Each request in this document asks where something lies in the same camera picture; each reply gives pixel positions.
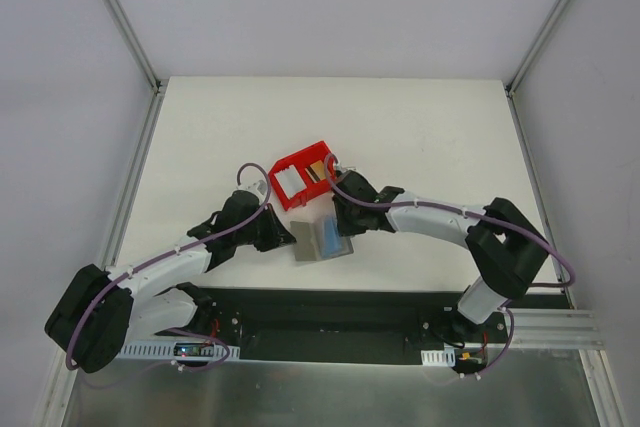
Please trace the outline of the grey leather card holder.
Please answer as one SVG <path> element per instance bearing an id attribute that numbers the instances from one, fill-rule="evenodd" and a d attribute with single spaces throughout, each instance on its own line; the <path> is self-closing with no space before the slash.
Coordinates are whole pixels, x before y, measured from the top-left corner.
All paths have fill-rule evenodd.
<path id="1" fill-rule="evenodd" d="M 335 215 L 325 215 L 314 222 L 292 221 L 290 230 L 297 262 L 309 263 L 335 259 L 354 253 L 350 237 L 342 237 Z"/>

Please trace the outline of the gold credit card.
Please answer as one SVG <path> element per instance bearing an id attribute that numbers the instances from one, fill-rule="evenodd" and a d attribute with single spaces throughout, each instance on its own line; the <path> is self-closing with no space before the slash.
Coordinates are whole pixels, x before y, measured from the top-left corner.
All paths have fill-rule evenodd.
<path id="1" fill-rule="evenodd" d="M 324 164 L 316 161 L 305 168 L 305 172 L 313 183 L 320 183 L 326 179 Z"/>

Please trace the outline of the white card stack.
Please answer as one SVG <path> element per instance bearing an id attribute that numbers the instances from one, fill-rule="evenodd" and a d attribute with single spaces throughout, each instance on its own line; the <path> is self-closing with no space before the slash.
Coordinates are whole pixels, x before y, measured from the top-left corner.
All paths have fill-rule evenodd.
<path id="1" fill-rule="evenodd" d="M 306 189 L 306 184 L 295 166 L 277 172 L 275 178 L 287 199 L 294 198 Z"/>

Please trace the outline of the red plastic bin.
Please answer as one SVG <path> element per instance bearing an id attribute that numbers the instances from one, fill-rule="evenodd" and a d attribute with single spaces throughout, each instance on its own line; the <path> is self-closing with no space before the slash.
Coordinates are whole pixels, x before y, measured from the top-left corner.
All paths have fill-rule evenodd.
<path id="1" fill-rule="evenodd" d="M 335 179 L 335 169 L 325 158 L 331 153 L 324 141 L 318 141 L 275 162 L 268 175 L 271 186 L 285 211 L 303 207 L 328 193 L 327 178 Z"/>

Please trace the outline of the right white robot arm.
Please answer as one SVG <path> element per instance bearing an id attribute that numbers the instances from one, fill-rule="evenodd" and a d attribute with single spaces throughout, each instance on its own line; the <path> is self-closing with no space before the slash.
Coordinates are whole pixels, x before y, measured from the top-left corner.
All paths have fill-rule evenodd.
<path id="1" fill-rule="evenodd" d="M 451 332 L 461 341 L 476 339 L 495 310 L 522 298 L 548 257 L 540 233 L 504 198 L 467 211 L 456 204 L 438 205 L 399 187 L 378 191 L 355 171 L 340 174 L 333 192 L 343 237 L 368 231 L 420 234 L 469 251 L 479 277 L 450 316 Z"/>

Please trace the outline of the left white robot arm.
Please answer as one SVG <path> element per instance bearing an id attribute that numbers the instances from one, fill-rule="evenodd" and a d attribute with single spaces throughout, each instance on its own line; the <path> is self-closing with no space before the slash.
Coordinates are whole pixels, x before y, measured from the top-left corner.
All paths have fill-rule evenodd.
<path id="1" fill-rule="evenodd" d="M 212 334 L 214 301 L 194 278 L 232 259 L 240 247 L 269 252 L 295 242 L 262 195 L 236 190 L 171 250 L 138 265 L 81 268 L 45 332 L 64 351 L 67 368 L 86 373 L 103 369 L 123 346 L 147 336 L 173 328 Z"/>

